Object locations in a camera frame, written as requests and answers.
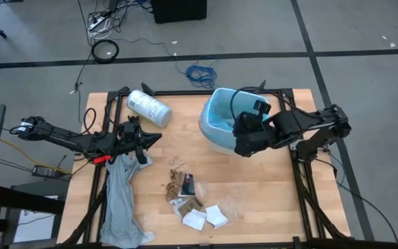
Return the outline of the brown paper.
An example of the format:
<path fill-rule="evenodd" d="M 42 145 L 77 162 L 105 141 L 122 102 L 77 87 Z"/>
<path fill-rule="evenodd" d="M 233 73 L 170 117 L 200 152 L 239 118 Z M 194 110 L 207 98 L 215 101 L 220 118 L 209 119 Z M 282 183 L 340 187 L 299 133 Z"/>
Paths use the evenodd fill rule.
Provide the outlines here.
<path fill-rule="evenodd" d="M 178 197 L 184 180 L 184 173 L 181 171 L 176 171 L 174 169 L 170 170 L 170 182 L 166 187 L 166 200 L 171 201 Z"/>

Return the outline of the white power strip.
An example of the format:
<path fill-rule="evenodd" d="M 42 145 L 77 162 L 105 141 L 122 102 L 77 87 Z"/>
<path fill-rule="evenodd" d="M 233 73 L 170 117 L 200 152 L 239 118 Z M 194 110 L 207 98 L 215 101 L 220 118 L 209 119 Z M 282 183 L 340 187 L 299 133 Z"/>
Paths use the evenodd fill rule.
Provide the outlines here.
<path fill-rule="evenodd" d="M 111 25 L 111 20 L 108 17 L 97 15 L 88 20 L 87 30 L 92 33 L 106 32 Z"/>

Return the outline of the white paper napkin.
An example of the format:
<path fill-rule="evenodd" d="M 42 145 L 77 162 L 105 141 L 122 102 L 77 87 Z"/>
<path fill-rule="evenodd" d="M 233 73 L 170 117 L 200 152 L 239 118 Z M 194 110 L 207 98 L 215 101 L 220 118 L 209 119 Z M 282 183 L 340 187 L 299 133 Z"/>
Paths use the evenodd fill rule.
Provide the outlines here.
<path fill-rule="evenodd" d="M 228 218 L 220 211 L 218 205 L 212 205 L 205 208 L 206 220 L 213 225 L 214 229 L 218 229 L 227 225 Z"/>

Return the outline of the black power adapter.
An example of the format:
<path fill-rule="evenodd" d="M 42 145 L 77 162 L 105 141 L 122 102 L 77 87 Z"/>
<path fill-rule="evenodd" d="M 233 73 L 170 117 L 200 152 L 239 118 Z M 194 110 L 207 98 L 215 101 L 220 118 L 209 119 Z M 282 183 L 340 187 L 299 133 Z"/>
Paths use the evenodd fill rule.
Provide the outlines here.
<path fill-rule="evenodd" d="M 32 169 L 32 175 L 42 178 L 59 178 L 61 175 L 56 169 L 51 169 L 41 165 L 35 165 Z"/>

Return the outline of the black box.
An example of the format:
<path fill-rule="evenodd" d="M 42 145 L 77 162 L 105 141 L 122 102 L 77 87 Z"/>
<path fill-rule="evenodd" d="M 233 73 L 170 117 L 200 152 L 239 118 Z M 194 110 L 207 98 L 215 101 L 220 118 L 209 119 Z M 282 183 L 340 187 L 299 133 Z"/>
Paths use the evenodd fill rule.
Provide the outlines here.
<path fill-rule="evenodd" d="M 207 0 L 151 0 L 151 7 L 157 24 L 207 17 Z"/>

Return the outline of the black aluminium table frame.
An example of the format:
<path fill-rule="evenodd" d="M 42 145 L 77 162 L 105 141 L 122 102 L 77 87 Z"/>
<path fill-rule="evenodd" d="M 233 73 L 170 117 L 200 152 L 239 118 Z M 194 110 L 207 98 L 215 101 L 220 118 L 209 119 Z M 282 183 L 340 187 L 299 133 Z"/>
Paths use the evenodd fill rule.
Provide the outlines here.
<path fill-rule="evenodd" d="M 155 96 L 172 109 L 164 128 L 140 121 L 146 132 L 162 133 L 148 151 L 153 164 L 131 179 L 135 217 L 155 234 L 147 246 L 291 242 L 306 240 L 289 149 L 268 149 L 243 158 L 214 151 L 199 128 L 200 113 L 211 93 L 175 92 Z M 217 230 L 205 222 L 202 232 L 181 222 L 165 198 L 169 160 L 194 176 L 196 194 L 205 207 L 218 205 L 229 223 Z M 70 180 L 57 243 L 64 242 L 88 211 L 96 166 L 90 164 Z M 322 210 L 344 234 L 348 222 L 331 166 L 312 163 L 316 195 Z"/>

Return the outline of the white wipes canister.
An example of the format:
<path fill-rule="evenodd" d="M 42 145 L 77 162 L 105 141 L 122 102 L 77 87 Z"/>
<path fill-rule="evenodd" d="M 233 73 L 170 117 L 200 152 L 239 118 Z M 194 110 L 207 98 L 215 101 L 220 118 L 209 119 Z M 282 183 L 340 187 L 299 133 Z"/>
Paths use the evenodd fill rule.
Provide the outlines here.
<path fill-rule="evenodd" d="M 129 94 L 126 105 L 159 127 L 167 126 L 172 118 L 170 107 L 140 90 L 134 90 Z"/>

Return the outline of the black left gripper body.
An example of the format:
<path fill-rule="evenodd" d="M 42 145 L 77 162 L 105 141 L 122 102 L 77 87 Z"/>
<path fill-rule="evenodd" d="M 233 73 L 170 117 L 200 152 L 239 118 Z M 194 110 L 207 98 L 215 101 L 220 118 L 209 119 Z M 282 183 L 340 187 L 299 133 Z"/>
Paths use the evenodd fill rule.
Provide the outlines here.
<path fill-rule="evenodd" d="M 138 119 L 129 119 L 117 126 L 117 135 L 119 138 L 115 143 L 114 154 L 128 154 L 132 151 L 136 155 L 143 154 L 141 143 L 140 122 Z"/>

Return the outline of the black stand beam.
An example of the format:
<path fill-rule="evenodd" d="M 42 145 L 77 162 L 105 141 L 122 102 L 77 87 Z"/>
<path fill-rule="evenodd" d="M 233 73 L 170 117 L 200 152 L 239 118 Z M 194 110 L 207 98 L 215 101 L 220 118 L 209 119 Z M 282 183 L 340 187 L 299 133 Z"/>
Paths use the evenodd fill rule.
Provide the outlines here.
<path fill-rule="evenodd" d="M 64 211 L 65 202 L 0 186 L 0 206 L 61 214 Z"/>

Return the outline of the blue plastic trash bag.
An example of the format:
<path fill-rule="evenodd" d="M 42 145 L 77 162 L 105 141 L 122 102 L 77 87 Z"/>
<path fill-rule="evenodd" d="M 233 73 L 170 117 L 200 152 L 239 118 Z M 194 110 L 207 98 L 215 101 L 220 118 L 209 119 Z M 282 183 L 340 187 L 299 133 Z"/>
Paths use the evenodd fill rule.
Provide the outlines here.
<path fill-rule="evenodd" d="M 200 116 L 200 130 L 204 137 L 230 137 L 233 135 L 234 119 L 230 110 L 230 102 L 235 89 L 216 89 L 206 101 Z M 257 100 L 269 102 L 267 98 L 246 91 L 239 91 L 233 99 L 233 111 L 237 116 L 243 111 L 257 114 L 254 103 Z"/>

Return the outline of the black red snack wrapper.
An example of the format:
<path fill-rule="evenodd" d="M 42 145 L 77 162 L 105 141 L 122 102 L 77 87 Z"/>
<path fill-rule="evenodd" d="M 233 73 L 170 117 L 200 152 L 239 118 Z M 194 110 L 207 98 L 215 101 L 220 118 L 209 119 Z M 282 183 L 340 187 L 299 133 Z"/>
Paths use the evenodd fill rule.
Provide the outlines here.
<path fill-rule="evenodd" d="M 184 178 L 178 196 L 183 197 L 183 196 L 195 196 L 195 195 L 196 191 L 195 191 L 194 177 L 192 174 L 186 173 L 184 174 Z"/>

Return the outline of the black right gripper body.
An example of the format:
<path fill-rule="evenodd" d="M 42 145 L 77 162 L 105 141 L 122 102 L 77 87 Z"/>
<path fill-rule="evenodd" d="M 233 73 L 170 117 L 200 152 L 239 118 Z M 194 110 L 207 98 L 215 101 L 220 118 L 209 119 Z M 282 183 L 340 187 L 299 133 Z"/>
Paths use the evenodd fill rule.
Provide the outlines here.
<path fill-rule="evenodd" d="M 243 111 L 236 117 L 233 135 L 236 138 L 234 152 L 243 157 L 250 157 L 271 147 L 274 128 L 270 123 L 263 122 L 261 117 Z"/>

